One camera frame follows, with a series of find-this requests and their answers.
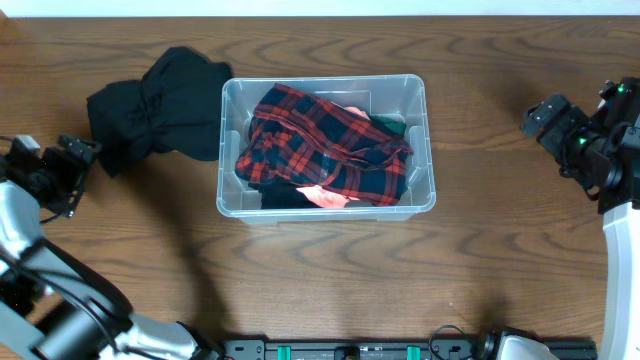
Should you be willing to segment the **large black garment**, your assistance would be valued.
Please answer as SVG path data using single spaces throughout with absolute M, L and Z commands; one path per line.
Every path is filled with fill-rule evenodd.
M 110 83 L 87 98 L 99 161 L 115 177 L 153 153 L 219 159 L 222 90 L 231 66 L 172 47 L 139 80 Z

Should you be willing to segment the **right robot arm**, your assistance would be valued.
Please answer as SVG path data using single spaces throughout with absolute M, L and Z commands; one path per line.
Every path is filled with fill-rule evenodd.
M 559 173 L 597 202 L 607 246 L 607 291 L 600 350 L 587 343 L 547 345 L 515 329 L 490 331 L 474 359 L 636 359 L 639 356 L 639 80 L 606 82 L 588 116 L 561 94 L 530 108 L 521 129 L 554 157 Z

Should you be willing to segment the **black cloth with band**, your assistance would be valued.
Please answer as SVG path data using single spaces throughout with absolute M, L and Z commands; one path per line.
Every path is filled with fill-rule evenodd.
M 297 190 L 296 185 L 288 182 L 249 184 L 249 187 L 261 195 L 263 210 L 318 208 L 318 205 Z

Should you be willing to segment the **red navy plaid shirt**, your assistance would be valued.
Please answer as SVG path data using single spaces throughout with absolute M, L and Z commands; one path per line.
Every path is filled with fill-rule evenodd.
M 370 116 L 275 84 L 253 111 L 235 173 L 248 184 L 319 185 L 374 206 L 395 206 L 407 190 L 413 150 Z

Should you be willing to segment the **salmon pink garment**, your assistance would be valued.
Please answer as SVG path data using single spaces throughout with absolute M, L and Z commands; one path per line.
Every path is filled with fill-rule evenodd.
M 310 202 L 321 208 L 344 208 L 351 201 L 359 201 L 357 197 L 349 197 L 330 192 L 319 185 L 299 187 L 297 191 L 302 193 Z

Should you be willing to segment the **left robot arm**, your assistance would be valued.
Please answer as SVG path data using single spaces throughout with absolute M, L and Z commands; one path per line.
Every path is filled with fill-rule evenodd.
M 111 282 L 49 241 L 42 210 L 71 217 L 101 147 L 9 138 L 1 157 L 1 342 L 24 359 L 221 359 L 190 327 L 135 314 Z

